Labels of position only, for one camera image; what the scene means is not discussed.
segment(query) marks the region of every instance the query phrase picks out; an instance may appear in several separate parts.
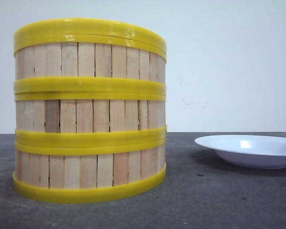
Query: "steamer basket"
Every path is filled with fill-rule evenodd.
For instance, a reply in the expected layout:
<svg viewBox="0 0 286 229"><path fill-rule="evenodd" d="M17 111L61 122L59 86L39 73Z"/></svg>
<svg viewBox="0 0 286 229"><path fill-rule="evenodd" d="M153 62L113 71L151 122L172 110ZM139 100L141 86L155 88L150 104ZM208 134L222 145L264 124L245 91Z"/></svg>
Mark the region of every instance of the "steamer basket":
<svg viewBox="0 0 286 229"><path fill-rule="evenodd" d="M165 179L166 44L144 28L54 19L14 35L21 195L87 203Z"/></svg>

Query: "gray countertop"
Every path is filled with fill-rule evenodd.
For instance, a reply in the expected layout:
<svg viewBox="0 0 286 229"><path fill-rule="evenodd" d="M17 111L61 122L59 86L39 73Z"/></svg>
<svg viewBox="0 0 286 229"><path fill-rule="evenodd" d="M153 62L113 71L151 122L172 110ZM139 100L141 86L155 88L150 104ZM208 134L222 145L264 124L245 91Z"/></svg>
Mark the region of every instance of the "gray countertop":
<svg viewBox="0 0 286 229"><path fill-rule="evenodd" d="M18 195L11 177L14 135L0 135L0 229L286 229L286 168L233 166L193 143L215 134L220 133L169 133L167 175L160 186L131 198L77 205Z"/></svg>

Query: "white wall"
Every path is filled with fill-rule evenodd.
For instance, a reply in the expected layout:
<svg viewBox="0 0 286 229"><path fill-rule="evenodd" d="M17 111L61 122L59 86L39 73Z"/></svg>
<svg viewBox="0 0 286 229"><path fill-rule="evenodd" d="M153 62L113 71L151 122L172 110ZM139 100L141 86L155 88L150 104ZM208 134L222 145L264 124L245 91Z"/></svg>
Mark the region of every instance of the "white wall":
<svg viewBox="0 0 286 229"><path fill-rule="evenodd" d="M169 131L286 131L286 0L0 0L0 134L15 128L13 33L62 17L165 38Z"/></svg>

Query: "yellow band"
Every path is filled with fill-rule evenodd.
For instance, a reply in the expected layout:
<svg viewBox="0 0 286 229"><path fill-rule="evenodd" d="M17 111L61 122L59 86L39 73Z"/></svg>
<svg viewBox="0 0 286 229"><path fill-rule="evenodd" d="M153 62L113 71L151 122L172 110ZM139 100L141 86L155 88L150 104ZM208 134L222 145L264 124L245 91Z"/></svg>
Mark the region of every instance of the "yellow band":
<svg viewBox="0 0 286 229"><path fill-rule="evenodd" d="M114 187L88 188L88 189L54 189L36 187L25 184L16 179L13 173L16 191L24 197L52 203L92 203L121 199L146 192L165 180L164 168L156 175L130 184Z"/></svg>
<svg viewBox="0 0 286 229"><path fill-rule="evenodd" d="M110 133L42 133L23 130L16 130L15 133L17 150L56 156L132 152L163 145L166 140L166 126Z"/></svg>
<svg viewBox="0 0 286 229"><path fill-rule="evenodd" d="M17 80L15 100L121 99L165 101L165 85L158 82L107 78L49 76Z"/></svg>
<svg viewBox="0 0 286 229"><path fill-rule="evenodd" d="M66 18L38 21L14 34L14 53L31 45L54 42L92 42L121 45L156 53L166 59L166 43L158 34L119 21Z"/></svg>

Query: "white plastic plate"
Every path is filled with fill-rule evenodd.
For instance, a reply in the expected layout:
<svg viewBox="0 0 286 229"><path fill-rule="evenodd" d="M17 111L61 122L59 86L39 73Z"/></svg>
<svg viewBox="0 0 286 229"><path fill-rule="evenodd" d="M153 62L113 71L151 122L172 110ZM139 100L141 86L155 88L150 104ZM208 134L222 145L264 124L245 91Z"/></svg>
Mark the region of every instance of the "white plastic plate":
<svg viewBox="0 0 286 229"><path fill-rule="evenodd" d="M212 135L195 139L214 149L225 161L243 167L279 169L286 167L286 138L258 135Z"/></svg>

